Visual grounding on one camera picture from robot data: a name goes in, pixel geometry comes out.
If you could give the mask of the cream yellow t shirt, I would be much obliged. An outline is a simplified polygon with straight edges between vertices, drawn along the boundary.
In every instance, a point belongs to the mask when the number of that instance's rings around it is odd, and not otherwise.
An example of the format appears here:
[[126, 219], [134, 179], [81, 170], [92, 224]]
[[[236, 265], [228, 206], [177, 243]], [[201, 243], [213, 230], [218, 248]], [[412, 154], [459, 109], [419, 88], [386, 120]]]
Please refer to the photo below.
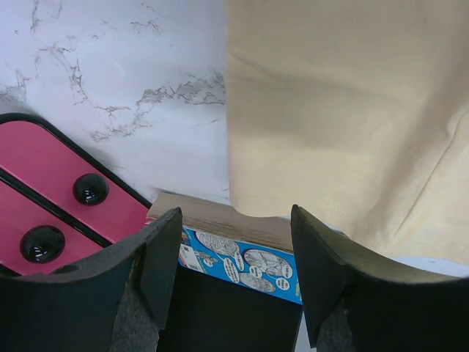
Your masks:
[[468, 3], [227, 1], [229, 192], [468, 264]]

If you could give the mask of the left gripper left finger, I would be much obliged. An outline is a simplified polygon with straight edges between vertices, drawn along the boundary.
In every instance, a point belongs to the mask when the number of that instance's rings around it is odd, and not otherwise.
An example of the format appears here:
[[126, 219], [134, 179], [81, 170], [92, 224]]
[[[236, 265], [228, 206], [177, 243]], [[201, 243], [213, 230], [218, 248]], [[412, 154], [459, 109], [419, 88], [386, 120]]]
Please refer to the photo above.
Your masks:
[[3, 351], [154, 351], [182, 234], [173, 208], [136, 234], [51, 274], [1, 278]]

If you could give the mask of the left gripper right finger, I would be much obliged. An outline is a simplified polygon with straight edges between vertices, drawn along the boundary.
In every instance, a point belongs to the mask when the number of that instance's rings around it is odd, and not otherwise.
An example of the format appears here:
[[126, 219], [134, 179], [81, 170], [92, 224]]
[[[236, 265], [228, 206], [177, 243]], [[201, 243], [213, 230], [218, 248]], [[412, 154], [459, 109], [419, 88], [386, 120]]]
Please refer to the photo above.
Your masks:
[[466, 351], [468, 280], [388, 259], [298, 205], [291, 235], [311, 347]]

